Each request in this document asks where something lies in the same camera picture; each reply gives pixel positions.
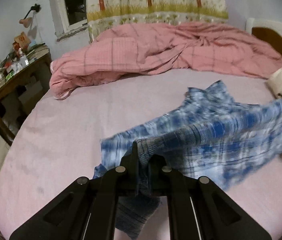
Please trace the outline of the blue plaid shirt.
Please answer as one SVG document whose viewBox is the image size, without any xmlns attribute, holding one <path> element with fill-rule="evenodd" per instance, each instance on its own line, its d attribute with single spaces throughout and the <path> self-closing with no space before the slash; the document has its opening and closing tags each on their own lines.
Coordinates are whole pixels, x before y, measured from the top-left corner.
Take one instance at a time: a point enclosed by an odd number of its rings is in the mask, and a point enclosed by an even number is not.
<svg viewBox="0 0 282 240">
<path fill-rule="evenodd" d="M 95 178 L 118 167 L 137 144 L 138 194 L 120 197 L 115 230 L 137 239 L 161 197 L 152 196 L 148 163 L 157 154 L 186 177 L 206 176 L 222 191 L 282 153 L 282 99 L 267 105 L 235 102 L 225 84 L 189 88 L 180 107 L 101 142 Z"/>
</svg>

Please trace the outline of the dark wooden desk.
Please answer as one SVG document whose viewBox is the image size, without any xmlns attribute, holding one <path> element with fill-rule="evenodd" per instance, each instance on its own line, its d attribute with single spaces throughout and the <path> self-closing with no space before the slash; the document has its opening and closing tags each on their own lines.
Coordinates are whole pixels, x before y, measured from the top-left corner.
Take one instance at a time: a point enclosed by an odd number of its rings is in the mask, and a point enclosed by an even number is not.
<svg viewBox="0 0 282 240">
<path fill-rule="evenodd" d="M 0 87 L 0 136 L 12 142 L 27 116 L 49 90 L 50 53 L 27 65 Z"/>
</svg>

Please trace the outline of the orange snack bag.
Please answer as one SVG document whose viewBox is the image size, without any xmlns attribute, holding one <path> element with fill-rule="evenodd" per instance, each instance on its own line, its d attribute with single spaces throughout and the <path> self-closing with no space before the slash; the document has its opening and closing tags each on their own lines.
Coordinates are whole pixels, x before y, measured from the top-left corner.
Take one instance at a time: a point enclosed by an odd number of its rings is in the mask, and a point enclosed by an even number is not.
<svg viewBox="0 0 282 240">
<path fill-rule="evenodd" d="M 30 38 L 26 35 L 25 32 L 21 32 L 20 35 L 14 37 L 14 42 L 12 44 L 14 50 L 21 48 L 23 51 L 26 51 L 31 43 Z"/>
</svg>

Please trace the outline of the white wooden headboard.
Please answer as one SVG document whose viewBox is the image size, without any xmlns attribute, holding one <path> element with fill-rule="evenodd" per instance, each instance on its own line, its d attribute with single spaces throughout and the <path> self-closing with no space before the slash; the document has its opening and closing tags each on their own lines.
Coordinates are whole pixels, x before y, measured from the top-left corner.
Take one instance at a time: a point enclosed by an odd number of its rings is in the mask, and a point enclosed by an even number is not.
<svg viewBox="0 0 282 240">
<path fill-rule="evenodd" d="M 246 31 L 258 39 L 269 43 L 282 56 L 282 22 L 248 18 Z"/>
</svg>

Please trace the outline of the clear spray bottle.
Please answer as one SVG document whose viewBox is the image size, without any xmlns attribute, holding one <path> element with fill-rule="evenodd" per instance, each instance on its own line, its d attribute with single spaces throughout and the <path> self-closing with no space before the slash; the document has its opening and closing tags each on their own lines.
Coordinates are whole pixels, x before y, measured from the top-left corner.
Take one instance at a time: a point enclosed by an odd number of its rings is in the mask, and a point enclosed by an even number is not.
<svg viewBox="0 0 282 240">
<path fill-rule="evenodd" d="M 18 49 L 18 55 L 20 58 L 20 64 L 22 67 L 26 67 L 29 64 L 29 61 L 25 55 L 25 53 L 23 52 L 22 48 Z"/>
</svg>

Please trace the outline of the white framed window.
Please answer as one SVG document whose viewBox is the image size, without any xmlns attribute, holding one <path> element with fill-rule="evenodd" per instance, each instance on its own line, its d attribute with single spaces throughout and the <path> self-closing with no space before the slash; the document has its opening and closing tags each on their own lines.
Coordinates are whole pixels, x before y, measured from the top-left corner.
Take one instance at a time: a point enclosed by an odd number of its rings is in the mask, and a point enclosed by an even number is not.
<svg viewBox="0 0 282 240">
<path fill-rule="evenodd" d="M 49 0 L 49 2 L 58 42 L 87 29 L 86 0 Z"/>
</svg>

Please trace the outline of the pink plaid duvet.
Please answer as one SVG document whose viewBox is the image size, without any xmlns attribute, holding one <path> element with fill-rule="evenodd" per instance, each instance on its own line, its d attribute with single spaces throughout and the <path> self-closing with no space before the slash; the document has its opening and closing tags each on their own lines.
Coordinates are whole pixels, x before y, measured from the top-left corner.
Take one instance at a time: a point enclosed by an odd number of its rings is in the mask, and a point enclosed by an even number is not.
<svg viewBox="0 0 282 240">
<path fill-rule="evenodd" d="M 78 87 L 130 74 L 189 68 L 266 79 L 281 67 L 282 56 L 270 44 L 227 24 L 132 23 L 108 29 L 88 46 L 54 60 L 49 85 L 63 100 Z"/>
</svg>

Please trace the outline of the tree print curtain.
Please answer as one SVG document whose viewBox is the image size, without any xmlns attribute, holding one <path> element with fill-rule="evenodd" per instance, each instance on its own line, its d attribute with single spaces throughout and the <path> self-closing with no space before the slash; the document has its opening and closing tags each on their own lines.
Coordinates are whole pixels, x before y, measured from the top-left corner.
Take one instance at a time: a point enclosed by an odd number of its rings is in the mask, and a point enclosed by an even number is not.
<svg viewBox="0 0 282 240">
<path fill-rule="evenodd" d="M 86 0 L 86 14 L 91 41 L 122 24 L 228 21 L 225 0 Z"/>
</svg>

